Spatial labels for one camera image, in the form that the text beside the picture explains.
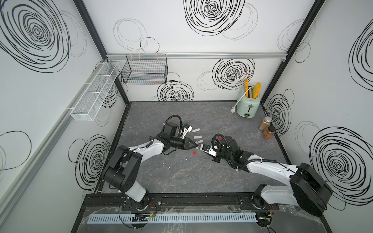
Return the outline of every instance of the spice bottle lid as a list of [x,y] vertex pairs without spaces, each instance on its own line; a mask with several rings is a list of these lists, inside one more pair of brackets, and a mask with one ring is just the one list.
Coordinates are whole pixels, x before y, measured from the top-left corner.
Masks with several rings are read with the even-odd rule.
[[268,127],[268,131],[269,131],[269,132],[274,132],[274,131],[275,131],[275,127],[272,126],[272,125],[270,125],[270,126]]

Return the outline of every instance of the white wire basket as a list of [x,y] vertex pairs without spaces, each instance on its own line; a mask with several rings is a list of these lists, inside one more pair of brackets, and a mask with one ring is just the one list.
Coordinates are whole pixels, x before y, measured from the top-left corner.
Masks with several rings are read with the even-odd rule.
[[118,62],[105,62],[70,115],[75,120],[94,120],[119,72]]

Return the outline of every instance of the black wire basket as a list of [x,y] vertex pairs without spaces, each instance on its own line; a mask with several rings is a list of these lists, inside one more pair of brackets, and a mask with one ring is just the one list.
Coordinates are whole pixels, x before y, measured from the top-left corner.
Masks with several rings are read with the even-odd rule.
[[166,54],[126,54],[122,69],[125,84],[159,85],[167,81]]

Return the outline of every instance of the spice jar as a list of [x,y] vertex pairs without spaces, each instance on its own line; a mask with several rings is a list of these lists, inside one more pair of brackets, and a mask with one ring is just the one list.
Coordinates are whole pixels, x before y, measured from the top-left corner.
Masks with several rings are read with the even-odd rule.
[[271,117],[265,117],[259,126],[259,130],[267,129],[269,124],[271,123],[272,118]]
[[270,139],[272,135],[275,134],[275,127],[270,125],[264,132],[263,132],[263,137],[264,139]]

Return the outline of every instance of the wall-mounted basket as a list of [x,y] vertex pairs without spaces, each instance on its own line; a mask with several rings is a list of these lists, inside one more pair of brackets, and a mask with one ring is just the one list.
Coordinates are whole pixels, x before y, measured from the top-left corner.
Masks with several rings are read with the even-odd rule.
[[119,71],[118,62],[105,62],[70,115],[75,120],[94,120]]
[[166,54],[126,54],[122,69],[125,84],[154,84],[167,81]]

